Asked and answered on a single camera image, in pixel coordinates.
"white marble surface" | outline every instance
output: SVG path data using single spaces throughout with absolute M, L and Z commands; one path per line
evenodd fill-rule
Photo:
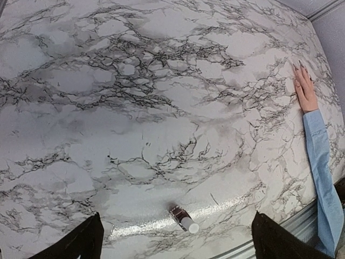
M 291 62 L 316 80 L 334 180 L 344 125 L 310 24 L 275 1 L 8 0 L 0 247 L 27 258 L 98 211 L 102 258 L 210 258 L 310 203 Z M 200 225 L 184 233 L 176 202 Z

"white cap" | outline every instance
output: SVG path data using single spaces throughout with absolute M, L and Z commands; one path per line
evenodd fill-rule
M 199 231 L 199 225 L 195 223 L 190 217 L 181 219 L 181 225 L 190 233 L 195 234 Z

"blue shirt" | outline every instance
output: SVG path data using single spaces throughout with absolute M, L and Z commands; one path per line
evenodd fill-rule
M 344 224 L 344 213 L 329 171 L 328 135 L 320 110 L 303 116 L 307 151 L 318 195 L 318 236 L 316 249 L 335 257 Z

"small bottle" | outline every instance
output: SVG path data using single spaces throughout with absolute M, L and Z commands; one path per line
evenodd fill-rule
M 199 231 L 199 225 L 195 223 L 189 214 L 180 206 L 175 206 L 169 213 L 184 231 L 189 231 L 191 234 L 195 234 Z

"black object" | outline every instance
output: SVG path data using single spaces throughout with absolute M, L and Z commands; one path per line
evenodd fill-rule
M 345 203 L 345 178 L 339 180 L 335 185 L 335 190 L 338 193 L 342 204 Z
M 29 259 L 100 259 L 104 228 L 99 213 L 89 217 L 57 243 Z
M 262 213 L 255 215 L 252 236 L 257 259 L 331 259 Z

